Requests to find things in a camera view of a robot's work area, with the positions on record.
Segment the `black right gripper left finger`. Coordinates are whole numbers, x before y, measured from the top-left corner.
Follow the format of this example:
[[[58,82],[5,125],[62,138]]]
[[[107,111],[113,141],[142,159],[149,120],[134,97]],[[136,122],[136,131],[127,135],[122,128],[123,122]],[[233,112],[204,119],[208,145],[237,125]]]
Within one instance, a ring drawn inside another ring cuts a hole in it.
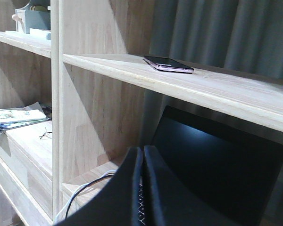
[[[108,183],[78,211],[58,226],[141,226],[139,191],[143,152],[128,149],[127,155]]]

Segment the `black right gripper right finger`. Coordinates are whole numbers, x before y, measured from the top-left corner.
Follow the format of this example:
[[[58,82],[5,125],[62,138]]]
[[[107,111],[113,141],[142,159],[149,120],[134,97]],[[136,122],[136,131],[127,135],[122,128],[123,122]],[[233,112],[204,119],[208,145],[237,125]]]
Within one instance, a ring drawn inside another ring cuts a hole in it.
[[[148,226],[236,225],[189,191],[156,147],[145,146],[143,154],[143,192]]]

